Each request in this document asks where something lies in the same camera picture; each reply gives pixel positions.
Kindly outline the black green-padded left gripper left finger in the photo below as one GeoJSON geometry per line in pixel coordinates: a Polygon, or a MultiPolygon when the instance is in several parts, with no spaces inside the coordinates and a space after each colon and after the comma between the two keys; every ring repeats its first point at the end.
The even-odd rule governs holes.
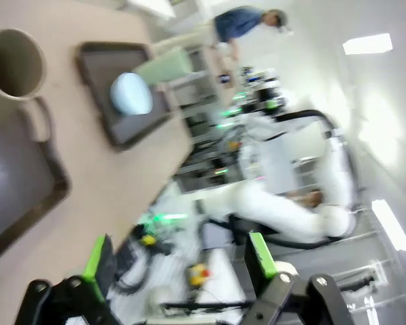
{"type": "Polygon", "coordinates": [[[65,324],[82,318],[86,324],[120,324],[106,297],[116,273],[116,257],[109,235],[95,241],[81,275],[53,285],[36,279],[29,283],[20,305],[16,324],[65,324]]]}

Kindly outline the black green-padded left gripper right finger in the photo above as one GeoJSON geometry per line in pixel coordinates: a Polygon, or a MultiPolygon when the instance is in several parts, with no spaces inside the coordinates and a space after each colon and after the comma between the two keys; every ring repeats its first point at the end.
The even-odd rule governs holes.
{"type": "Polygon", "coordinates": [[[248,234],[244,261],[256,295],[244,315],[245,324],[276,324],[284,312],[295,313],[302,324],[354,323],[331,276],[303,280],[278,270],[260,233],[248,234]]]}

